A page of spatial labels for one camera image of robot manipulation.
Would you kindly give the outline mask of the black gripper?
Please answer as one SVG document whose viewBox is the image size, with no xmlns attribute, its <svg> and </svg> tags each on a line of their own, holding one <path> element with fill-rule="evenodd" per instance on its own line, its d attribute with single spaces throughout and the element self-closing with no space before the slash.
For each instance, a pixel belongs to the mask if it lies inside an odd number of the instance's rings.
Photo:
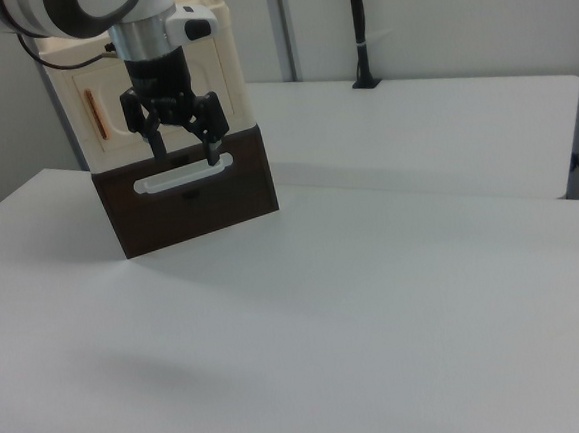
<svg viewBox="0 0 579 433">
<path fill-rule="evenodd" d="M 208 165 L 220 160 L 219 148 L 229 132 L 215 92 L 196 96 L 191 88 L 183 48 L 153 60 L 125 61 L 132 86 L 120 96 L 127 128 L 140 134 L 156 161 L 166 160 L 160 124 L 188 129 L 204 147 Z"/>
</svg>

